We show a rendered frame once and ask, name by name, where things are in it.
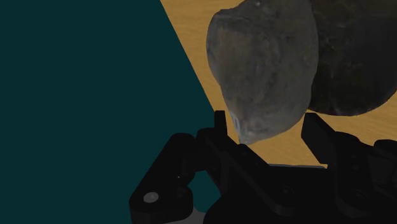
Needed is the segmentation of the dark brown rounded stone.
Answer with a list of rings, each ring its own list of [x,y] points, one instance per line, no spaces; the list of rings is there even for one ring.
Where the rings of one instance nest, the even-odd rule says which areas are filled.
[[[372,111],[397,92],[397,0],[311,0],[319,63],[309,109]]]

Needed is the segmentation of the grey rounded stone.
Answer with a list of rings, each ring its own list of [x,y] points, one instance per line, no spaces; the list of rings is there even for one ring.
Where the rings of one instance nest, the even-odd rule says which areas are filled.
[[[309,107],[319,60],[311,0],[242,0],[216,12],[207,61],[239,142],[286,132]]]

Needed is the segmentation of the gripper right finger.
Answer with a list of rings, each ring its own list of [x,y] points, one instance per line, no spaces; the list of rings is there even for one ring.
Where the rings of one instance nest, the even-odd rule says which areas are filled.
[[[301,138],[333,174],[337,209],[354,224],[397,224],[397,141],[373,145],[306,113]]]

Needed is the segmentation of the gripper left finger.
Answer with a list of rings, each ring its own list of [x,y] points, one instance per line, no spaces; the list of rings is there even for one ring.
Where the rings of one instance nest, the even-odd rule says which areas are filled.
[[[196,136],[172,135],[129,198],[132,224],[268,224],[268,207],[254,185],[268,164],[227,135],[224,111],[214,125]],[[202,213],[194,213],[189,184],[205,171],[221,196]]]

